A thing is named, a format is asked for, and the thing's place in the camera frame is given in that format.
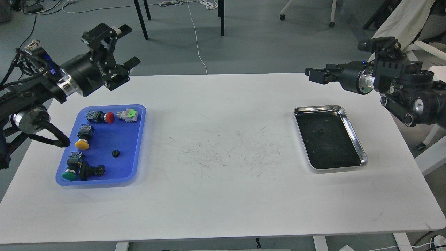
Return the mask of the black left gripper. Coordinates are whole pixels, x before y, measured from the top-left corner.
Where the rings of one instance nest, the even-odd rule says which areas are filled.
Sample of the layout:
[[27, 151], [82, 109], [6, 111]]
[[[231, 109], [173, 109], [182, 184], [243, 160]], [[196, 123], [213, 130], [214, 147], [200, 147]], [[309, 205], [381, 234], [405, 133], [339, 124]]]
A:
[[75, 92], [87, 97], [102, 86], [112, 91], [127, 83], [129, 74], [141, 61], [132, 57], [117, 64], [113, 51], [117, 40], [131, 32], [132, 28], [126, 24], [116, 28], [105, 23], [84, 32], [81, 41], [91, 52], [80, 54], [60, 66], [62, 77], [57, 82], [58, 88], [67, 97]]

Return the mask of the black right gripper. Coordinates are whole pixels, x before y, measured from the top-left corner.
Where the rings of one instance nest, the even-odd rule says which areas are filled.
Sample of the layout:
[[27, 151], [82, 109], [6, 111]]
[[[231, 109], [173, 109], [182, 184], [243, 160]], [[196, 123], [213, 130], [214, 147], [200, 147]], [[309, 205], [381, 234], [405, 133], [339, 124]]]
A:
[[318, 84], [339, 82], [344, 90], [360, 95], [366, 95], [374, 90], [373, 67], [363, 61], [352, 61], [323, 69], [307, 67], [305, 75], [309, 76], [309, 81]]

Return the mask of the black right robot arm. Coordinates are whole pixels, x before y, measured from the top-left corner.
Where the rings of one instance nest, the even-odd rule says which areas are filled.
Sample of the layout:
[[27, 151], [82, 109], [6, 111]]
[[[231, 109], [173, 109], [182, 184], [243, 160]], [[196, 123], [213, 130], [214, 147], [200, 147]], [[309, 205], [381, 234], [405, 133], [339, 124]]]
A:
[[327, 64], [322, 69], [308, 67], [305, 74], [312, 82], [338, 82], [344, 90], [360, 95], [379, 92], [381, 105], [407, 127], [445, 127], [445, 82], [434, 81], [434, 73], [423, 70], [422, 62], [409, 60], [397, 38], [363, 40], [358, 49], [373, 53], [374, 59]]

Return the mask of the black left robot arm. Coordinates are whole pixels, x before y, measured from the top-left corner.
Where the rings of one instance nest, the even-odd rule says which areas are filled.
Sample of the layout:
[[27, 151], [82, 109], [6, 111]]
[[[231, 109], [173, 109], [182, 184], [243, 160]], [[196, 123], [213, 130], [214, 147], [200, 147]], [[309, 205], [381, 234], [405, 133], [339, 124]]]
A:
[[58, 65], [34, 40], [15, 57], [1, 81], [1, 169], [9, 168], [11, 154], [30, 138], [61, 148], [70, 140], [56, 126], [44, 103], [64, 103], [73, 93], [87, 97], [102, 86], [115, 90], [129, 81], [132, 68], [140, 63], [133, 57], [117, 64], [114, 50], [118, 39], [132, 32], [128, 25], [110, 27], [100, 23], [84, 32], [81, 40], [89, 51]]

